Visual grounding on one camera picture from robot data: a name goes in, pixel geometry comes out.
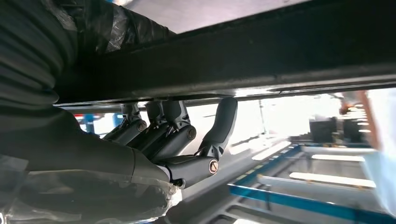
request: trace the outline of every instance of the circular joint cap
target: circular joint cap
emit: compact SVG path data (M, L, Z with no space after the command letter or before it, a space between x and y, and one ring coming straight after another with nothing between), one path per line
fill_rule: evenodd
M219 169L219 162L216 159L213 159L209 162L209 173L216 174Z

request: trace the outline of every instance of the metal beam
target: metal beam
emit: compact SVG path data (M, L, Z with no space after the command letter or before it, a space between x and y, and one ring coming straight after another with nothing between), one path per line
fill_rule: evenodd
M59 103L386 87L396 81L394 8L393 0L309 1L112 52L70 76L72 87L59 82Z
M290 179L283 179L270 176L258 176L257 181L264 185L275 188L288 189L312 194L332 194L337 197L351 199L354 202L363 204L376 203L375 197L368 189L358 189L351 187L336 186L332 184L305 182Z

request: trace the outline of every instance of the prosthetic hand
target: prosthetic hand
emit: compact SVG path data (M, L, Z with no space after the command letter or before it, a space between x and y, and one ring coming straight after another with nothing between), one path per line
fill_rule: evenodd
M167 174L172 184L180 188L187 188L217 173L218 161L235 125L238 108L236 99L221 100L213 127L194 155L180 155L196 136L183 101L150 102L146 108L150 120L146 130L135 135L139 131L137 127L134 127L134 133L130 131L131 126L115 129L119 133L131 133L127 146L142 152ZM111 136L107 139L119 139L119 135L112 136L114 139Z

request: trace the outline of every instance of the blue rail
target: blue rail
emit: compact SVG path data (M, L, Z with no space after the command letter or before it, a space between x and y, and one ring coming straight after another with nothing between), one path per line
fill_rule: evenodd
M245 198L281 204L296 209L303 209L312 212L317 212L324 215L329 215L342 219L353 220L358 223L359 222L367 223L367 224L396 223L396 219L384 213L360 210L357 208L350 208L333 203L321 202L313 199L246 187L247 185L251 184L253 180L257 178L258 174L261 174L267 170L272 169L280 162L282 162L285 157L293 156L298 152L300 152L300 145L294 145L293 148L289 148L287 152L282 152L280 155L275 155L271 159L269 159L268 162L266 162L265 164L257 166L255 171L250 172L250 174L242 175L236 181L228 185L231 194Z

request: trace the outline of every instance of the fluorescent light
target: fluorescent light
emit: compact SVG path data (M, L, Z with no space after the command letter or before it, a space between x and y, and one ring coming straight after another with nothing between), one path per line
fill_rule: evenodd
M316 154L312 156L313 159L316 160L338 160L338 161L355 161L355 162L364 162L364 158L361 156L352 156L352 155L323 155Z
M273 147L268 148L268 149L264 150L263 152L253 156L252 160L257 160L257 161L264 160L264 159L272 156L273 154L281 151L282 149L286 148L290 144L291 144L291 142L289 142L289 141L280 142L279 144L274 145Z
M260 223L251 221L251 220L247 220L247 219L239 218L234 222L234 224L260 224Z
M243 144L231 147L229 149L229 152L230 152L231 155L236 155L236 154L241 153L241 152L243 152L245 150L248 150L248 149L249 149L249 144L248 143L243 143Z
M375 188L375 183L371 180L348 178L342 176L293 172L290 174L290 177L295 179L306 180L306 181L319 181L319 182L345 184L350 186Z

